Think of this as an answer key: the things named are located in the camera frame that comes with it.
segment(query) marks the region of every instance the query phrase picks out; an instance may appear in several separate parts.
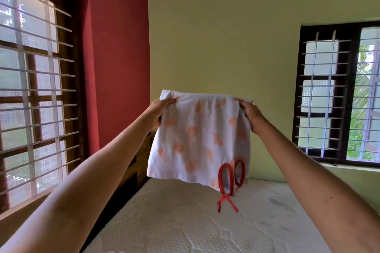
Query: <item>dark wooden window frame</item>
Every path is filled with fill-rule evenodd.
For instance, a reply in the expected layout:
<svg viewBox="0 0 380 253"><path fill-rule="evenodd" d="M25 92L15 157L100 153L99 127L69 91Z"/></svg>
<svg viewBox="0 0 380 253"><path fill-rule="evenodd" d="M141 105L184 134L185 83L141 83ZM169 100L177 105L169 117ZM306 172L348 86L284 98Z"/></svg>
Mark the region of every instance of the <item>dark wooden window frame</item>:
<svg viewBox="0 0 380 253"><path fill-rule="evenodd" d="M358 53L360 45L360 35L362 28L380 27L380 21L344 23L334 25L314 25L302 26L299 40L296 94L294 101L294 117L293 117L293 134L292 141L298 144L300 118L307 117L307 113L301 112L302 105L302 87L304 80L311 80L311 75L302 76L304 74L304 64L307 41L314 41L318 32L318 41L331 40L335 31L337 40L347 40L339 42L338 51L348 52L338 54L337 72L331 76L331 80L335 80L333 96L342 96L343 98L333 98L332 107L343 107L343 109L333 108L328 114L331 119L330 127L339 128L339 130L330 130L329 148L335 150L325 150L325 156L321 157L321 149L308 149L308 154L318 162L330 164L357 165L366 167L380 168L380 163L351 161L346 160L347 147L349 142L349 131L351 121L351 111L354 97L354 87L356 80L356 67L358 63ZM314 80L325 80L326 76L314 75ZM311 117L325 117L325 113L311 113Z"/></svg>
<svg viewBox="0 0 380 253"><path fill-rule="evenodd" d="M64 119L71 117L78 117L77 120L64 122L65 132L79 131L78 134L68 135L60 138L60 141L65 141L66 148L70 148L79 144L80 146L72 150L66 151L67 163L80 158L78 162L67 165L68 172L73 171L83 160L89 156L88 147L88 131L87 131L87 114L86 114L86 94L85 94L85 81L84 81L84 62L83 62L83 44L82 44L82 25L81 25L81 0L49 0L54 3L54 6L64 12L67 12L71 17L64 14L56 13L56 24L65 28L71 29L73 32L57 28L57 39L60 42L72 44L73 48L68 48L65 45L58 44L58 52L53 53L54 57L66 58L74 60L73 64L60 61L60 73L71 74L76 77L60 76L62 89L75 88L76 92L61 92L57 95L57 101L62 101L63 104L76 103L77 106L63 107ZM17 48L17 44L0 40L0 45ZM29 46L23 46L25 51L31 53L39 53L48 55L46 50L36 49ZM26 65L28 70L36 69L35 55L26 54ZM37 88L37 76L35 73L27 73L30 88ZM52 101L49 95L38 95L37 91L31 91L29 95L29 103L32 107L40 106L39 102ZM22 97L0 97L0 103L22 103ZM31 114L32 124L40 124L40 109L33 109ZM41 126L36 126L32 130L34 142L40 141L38 144L33 145L33 149L40 148L46 145L54 144L55 138L42 140ZM16 150L7 150L0 153L0 172L5 170L4 158L13 156L19 153L27 152L27 146ZM0 175L0 192L7 189L6 182L2 181L3 175ZM7 194L0 196L0 213L9 208Z"/></svg>

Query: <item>bed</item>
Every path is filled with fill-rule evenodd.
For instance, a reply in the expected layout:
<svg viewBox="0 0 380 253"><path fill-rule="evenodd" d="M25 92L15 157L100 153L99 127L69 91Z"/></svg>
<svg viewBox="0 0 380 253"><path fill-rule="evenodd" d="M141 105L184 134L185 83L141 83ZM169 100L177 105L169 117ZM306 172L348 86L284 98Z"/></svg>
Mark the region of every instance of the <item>bed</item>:
<svg viewBox="0 0 380 253"><path fill-rule="evenodd" d="M250 180L233 197L239 213L227 202L217 213L220 192L180 180L147 181L147 157L140 156L84 253L330 252L286 183Z"/></svg>

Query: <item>white fabric with orange print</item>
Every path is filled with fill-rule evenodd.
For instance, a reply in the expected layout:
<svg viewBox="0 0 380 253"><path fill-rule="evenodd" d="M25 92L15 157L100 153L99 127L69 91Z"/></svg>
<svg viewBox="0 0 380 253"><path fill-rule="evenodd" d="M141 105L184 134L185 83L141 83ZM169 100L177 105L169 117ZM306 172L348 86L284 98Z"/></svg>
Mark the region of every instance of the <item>white fabric with orange print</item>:
<svg viewBox="0 0 380 253"><path fill-rule="evenodd" d="M163 90L160 99L172 97L150 151L147 175L200 183L218 191L218 173L224 163L235 168L250 164L250 124L235 97ZM241 178L240 164L235 176ZM223 187L230 191L228 172Z"/></svg>

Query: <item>quilted mattress cover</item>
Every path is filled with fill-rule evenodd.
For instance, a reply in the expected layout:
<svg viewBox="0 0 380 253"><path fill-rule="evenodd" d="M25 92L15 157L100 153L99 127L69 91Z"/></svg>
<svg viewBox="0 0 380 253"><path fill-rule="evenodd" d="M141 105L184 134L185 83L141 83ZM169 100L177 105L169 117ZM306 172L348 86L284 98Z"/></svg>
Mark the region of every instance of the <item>quilted mattress cover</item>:
<svg viewBox="0 0 380 253"><path fill-rule="evenodd" d="M217 212L220 192L151 178L84 253L330 252L286 183L249 180Z"/></svg>

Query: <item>window frame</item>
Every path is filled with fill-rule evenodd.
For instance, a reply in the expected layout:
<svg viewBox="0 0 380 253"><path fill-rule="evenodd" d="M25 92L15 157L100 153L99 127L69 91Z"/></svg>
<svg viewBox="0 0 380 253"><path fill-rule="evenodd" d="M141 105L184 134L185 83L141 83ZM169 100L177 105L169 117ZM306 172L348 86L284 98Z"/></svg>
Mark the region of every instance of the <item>window frame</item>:
<svg viewBox="0 0 380 253"><path fill-rule="evenodd" d="M66 142L66 148L70 148L71 146L74 146L74 144L78 144L79 147L75 148L73 150L68 150L65 152L66 154L66 162L70 162L72 160L75 160L77 158L80 158L79 161L75 163L71 163L67 165L67 171L70 173L73 171L81 162L83 162L85 159L89 157L89 145L88 145L88 126L87 126L87 114L86 114L86 87L85 87L85 79L84 79L84 59L83 59L83 43L82 43L82 11L81 11L81 4L82 0L49 0L54 3L54 6L64 12L67 12L71 15L70 20L68 18L63 18L62 15L56 14L56 20L55 23L57 25L66 27L71 29L73 32L70 33L71 36L69 36L68 32L65 30L60 30L57 28L57 40L60 42L66 42L69 44L72 44L74 47L69 51L67 48L65 48L65 45L57 44L59 53L61 57L64 56L67 59L75 60L75 62L68 66L67 62L59 62L60 67L60 73L63 74L72 74L76 77L67 77L67 76L60 76L60 82L62 85L62 88L70 88L74 87L76 89L76 92L61 92L61 96L57 95L59 97L58 100L62 100L63 104L69 104L69 103L76 103L77 106L74 107L63 107L63 116L64 119L66 119L66 116L75 116L78 117L75 122L63 122L63 126L65 131L74 132L79 131L77 134L69 135L67 138L60 138L60 141L65 140ZM9 45L9 47L14 47L14 44L7 41L0 41L2 45ZM24 45L24 49L41 53L41 51L44 51L44 54L47 55L45 50L36 49L32 47L27 47ZM26 55L26 63L28 65L28 70L36 70L36 62L35 62L35 55L33 54L25 54ZM27 72L26 73L29 79L29 87L30 88L37 88L37 74ZM38 103L44 101L44 96L40 95L36 98L33 98L34 95L38 95L37 91L31 91L29 100L31 103L31 106L40 106ZM31 110L31 121L32 124L40 124L40 109L33 109ZM39 144L33 145L33 149L41 148L46 145L54 144L55 140L54 138L49 138L45 141L42 140L42 127L37 126L34 127L32 130L32 135L34 138L34 142L36 140L41 140ZM0 138L0 148L2 148L2 139ZM19 153L27 152L27 145L23 148L17 150L6 150L6 152L2 153L0 152L0 172L6 170L5 169L5 158L9 156L13 156ZM7 182L5 174L0 175L0 192L7 190ZM0 214L10 209L10 204L8 201L8 194L0 195Z"/></svg>
<svg viewBox="0 0 380 253"><path fill-rule="evenodd" d="M337 100L338 98L332 97L332 105L328 102L328 107L332 106L331 116L342 118L338 125L338 119L331 121L330 127L339 128L340 130L330 130L329 138L334 138L333 143L329 143L329 147L335 148L336 153L328 152L327 156L321 157L321 155L317 154L318 150L308 150L308 154L318 162L322 163L330 163L330 164L345 164L345 165L355 165L355 166L365 166L365 167L374 167L380 168L380 163L376 162L366 162L366 161L353 161L347 160L347 148L349 143L349 133L350 133L350 122L351 122L351 113L353 107L353 97L354 97L354 88L356 82L356 68L358 64L358 55L359 55L359 46L360 46L360 36L361 30L366 27L380 27L380 21L368 21L368 22L356 22L356 23L341 23L341 24L328 24L328 25L309 25L309 26L301 26L300 30L300 39L299 39L299 49L298 49L298 61L297 61L297 76L296 76L296 90L295 90L295 98L294 98L294 116L293 116L293 132L292 132L292 141L296 145L298 145L298 135L300 128L300 112L302 106L302 85L304 80L313 80L306 78L304 75L304 64L305 64L305 53L306 53L306 42L313 41L316 37L316 32L322 32L323 38L318 38L320 40L333 40L332 34L326 34L326 32L339 32L339 37L337 40L349 40L350 44L348 46L348 56L346 57L345 67L341 68L347 70L346 72L339 73L347 73L346 76L336 77L335 80L338 80L339 83L335 82L333 88L332 96L343 96L341 101ZM339 53L337 57L337 70L339 65Z"/></svg>

